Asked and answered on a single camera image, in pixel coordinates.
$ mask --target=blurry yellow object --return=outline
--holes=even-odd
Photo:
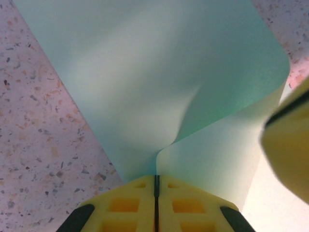
[[[145,176],[81,204],[58,232],[254,232],[237,207],[168,176]]]
[[[309,79],[270,117],[262,146],[278,179],[309,203]]]

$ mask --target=speckled terrazzo floor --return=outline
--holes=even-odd
[[[294,88],[309,74],[309,1],[253,2],[289,54]],[[55,231],[119,185],[13,2],[0,0],[0,232]]]

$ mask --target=mint green paper sheet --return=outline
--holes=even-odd
[[[155,174],[157,163],[226,195],[223,176],[233,168],[204,170],[228,156],[221,136],[246,137],[242,121],[235,129],[225,117],[279,88],[289,73],[249,0],[14,2],[124,181]],[[226,126],[217,125],[222,120]],[[209,143],[225,149],[212,154]],[[236,163],[243,159],[233,154]]]

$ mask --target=black strip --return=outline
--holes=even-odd
[[[234,232],[255,232],[239,211],[227,206],[222,206],[220,209]]]
[[[80,232],[87,223],[92,212],[95,210],[94,205],[87,204],[77,209],[59,227],[57,232]]]
[[[160,176],[154,176],[154,232],[159,232],[159,195],[160,195]]]
[[[288,104],[285,108],[283,108],[281,111],[277,112],[273,116],[270,117],[270,119],[266,122],[265,128],[268,127],[273,122],[277,121],[281,117],[285,116],[289,112],[293,111],[297,107],[305,104],[309,101],[309,90],[307,90],[305,93],[300,95],[297,99],[295,99],[292,103]]]

